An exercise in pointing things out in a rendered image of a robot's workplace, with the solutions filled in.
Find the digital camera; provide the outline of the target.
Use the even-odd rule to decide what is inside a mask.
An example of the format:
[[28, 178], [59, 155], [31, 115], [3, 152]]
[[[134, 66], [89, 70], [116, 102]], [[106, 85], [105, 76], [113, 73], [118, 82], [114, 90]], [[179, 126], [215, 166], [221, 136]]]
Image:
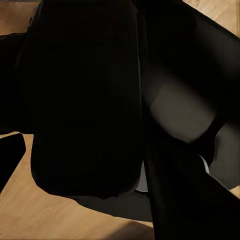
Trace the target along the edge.
[[27, 32], [0, 35], [0, 135], [34, 135], [38, 187], [78, 201], [133, 194], [147, 56], [136, 0], [42, 0]]

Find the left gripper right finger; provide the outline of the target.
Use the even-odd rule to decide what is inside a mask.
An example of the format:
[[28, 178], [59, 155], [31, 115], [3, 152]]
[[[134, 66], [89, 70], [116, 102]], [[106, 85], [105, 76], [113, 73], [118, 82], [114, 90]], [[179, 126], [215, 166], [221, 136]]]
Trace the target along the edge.
[[156, 136], [142, 134], [155, 240], [240, 240], [240, 226]]

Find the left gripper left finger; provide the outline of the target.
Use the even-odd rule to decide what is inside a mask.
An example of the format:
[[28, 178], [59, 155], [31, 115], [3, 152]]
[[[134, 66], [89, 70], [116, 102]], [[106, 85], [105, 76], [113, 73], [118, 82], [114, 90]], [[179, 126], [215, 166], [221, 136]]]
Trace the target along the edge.
[[0, 193], [26, 153], [23, 134], [0, 138]]

